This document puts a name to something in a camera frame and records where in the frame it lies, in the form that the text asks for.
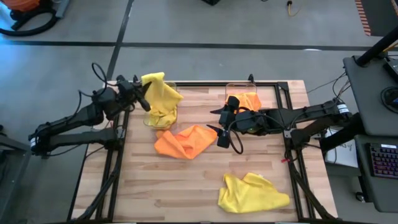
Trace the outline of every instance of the gray floor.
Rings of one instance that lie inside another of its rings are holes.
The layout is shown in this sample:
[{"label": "gray floor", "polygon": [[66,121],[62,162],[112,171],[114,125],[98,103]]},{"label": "gray floor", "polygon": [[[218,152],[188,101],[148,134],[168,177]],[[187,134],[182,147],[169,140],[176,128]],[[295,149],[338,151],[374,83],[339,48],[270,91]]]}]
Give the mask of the gray floor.
[{"label": "gray floor", "polygon": [[[71,0],[66,18],[46,33],[27,38],[0,36],[0,124],[14,139],[27,143],[38,124],[71,114],[77,90],[97,89],[101,82],[90,63],[109,65],[113,47],[4,45],[1,40],[115,42],[128,0]],[[379,38],[364,34],[354,0],[304,0],[296,17],[285,1],[221,0],[210,7],[200,0],[135,0],[124,42],[370,46]],[[0,10],[1,20],[6,12]],[[46,19],[36,18],[35,27]],[[243,50],[122,47],[113,77],[163,71],[168,80],[304,80],[308,90],[343,73],[344,57],[353,51]],[[336,89],[344,84],[340,81]],[[309,94],[311,104],[333,97],[331,85]],[[357,111],[352,92],[343,99]],[[11,220],[29,223],[66,219],[83,159],[83,149],[43,161],[33,157],[22,181]],[[353,198],[352,178],[331,176],[340,218],[394,223],[398,215],[377,212]]]}]

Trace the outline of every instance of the wooden table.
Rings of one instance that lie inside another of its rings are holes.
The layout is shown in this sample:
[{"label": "wooden table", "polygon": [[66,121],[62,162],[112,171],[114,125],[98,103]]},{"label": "wooden table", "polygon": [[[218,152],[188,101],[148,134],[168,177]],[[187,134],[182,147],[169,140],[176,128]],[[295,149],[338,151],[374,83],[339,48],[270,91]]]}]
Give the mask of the wooden table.
[{"label": "wooden table", "polygon": [[[308,106],[304,82],[287,82],[293,107]],[[178,91],[184,99],[178,105],[177,123],[171,132],[178,133],[194,124],[218,125],[220,116],[209,111],[224,105],[224,87],[178,87]],[[258,87],[257,93],[263,108],[277,108],[274,88]],[[242,155],[213,143],[194,160],[186,161],[158,155],[154,149],[155,131],[143,124],[143,118],[144,111],[139,107],[130,114],[113,217],[115,222],[297,221],[289,169],[287,164],[281,163],[285,152],[281,134],[241,136]],[[97,148],[99,145],[90,145],[87,153]],[[321,151],[309,147],[303,150],[303,157],[311,190],[329,213],[337,217]],[[106,151],[102,150],[85,161],[72,217],[81,215],[98,193],[105,158]],[[232,173],[243,178],[248,172],[263,175],[279,192],[288,194],[290,205],[267,212],[224,212],[217,206],[218,191],[224,186],[223,175]],[[302,192],[300,196],[306,214]],[[106,200],[104,211],[108,210],[107,206]]]}]

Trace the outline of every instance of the yellow cable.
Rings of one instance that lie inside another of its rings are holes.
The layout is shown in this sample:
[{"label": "yellow cable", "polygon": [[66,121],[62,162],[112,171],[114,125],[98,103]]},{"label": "yellow cable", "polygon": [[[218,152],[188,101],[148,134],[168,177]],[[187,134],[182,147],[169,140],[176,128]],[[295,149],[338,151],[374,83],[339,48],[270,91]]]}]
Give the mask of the yellow cable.
[{"label": "yellow cable", "polygon": [[297,15],[297,14],[300,12],[302,6],[303,6],[303,3],[300,5],[298,11],[297,11],[295,14],[292,15],[292,12],[291,12],[291,10],[290,10],[291,7],[292,7],[292,5],[290,4],[290,5],[287,7],[287,12],[289,13],[289,16],[290,16],[290,17],[294,17],[295,15]]},{"label": "yellow cable", "polygon": [[396,45],[398,45],[398,42],[396,42],[396,43],[392,44],[390,47],[384,49],[383,52],[387,52],[387,51],[393,49]]}]

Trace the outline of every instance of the vacuum hose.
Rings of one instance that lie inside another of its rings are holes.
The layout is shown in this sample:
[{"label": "vacuum hose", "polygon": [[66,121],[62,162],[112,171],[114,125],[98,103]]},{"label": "vacuum hose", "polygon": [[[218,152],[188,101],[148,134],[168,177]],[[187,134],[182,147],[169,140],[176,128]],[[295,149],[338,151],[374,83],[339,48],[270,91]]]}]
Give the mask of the vacuum hose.
[{"label": "vacuum hose", "polygon": [[[29,21],[31,18],[43,14],[43,13],[51,13],[52,17],[51,19],[41,27],[32,29],[32,30],[26,30],[26,31],[17,31],[20,29],[27,21]],[[44,7],[38,7],[37,9],[34,9],[29,12],[25,12],[24,15],[19,19],[11,28],[15,31],[12,30],[5,30],[5,29],[0,29],[0,34],[8,35],[8,36],[13,36],[13,37],[27,37],[30,35],[36,35],[43,33],[44,31],[52,28],[59,20],[56,15],[56,10],[52,8],[44,8]]]}]

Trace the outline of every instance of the orange towel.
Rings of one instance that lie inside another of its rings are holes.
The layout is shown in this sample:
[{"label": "orange towel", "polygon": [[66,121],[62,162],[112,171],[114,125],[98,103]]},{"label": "orange towel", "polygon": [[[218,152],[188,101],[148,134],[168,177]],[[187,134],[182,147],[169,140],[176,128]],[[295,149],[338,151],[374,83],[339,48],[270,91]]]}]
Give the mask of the orange towel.
[{"label": "orange towel", "polygon": [[159,154],[177,159],[193,159],[203,152],[216,138],[216,131],[194,125],[173,136],[170,131],[158,131],[155,149]]},{"label": "orange towel", "polygon": [[235,96],[239,100],[239,107],[245,107],[249,110],[258,111],[261,108],[261,102],[257,93],[240,93],[240,94],[229,94],[227,97]]}]

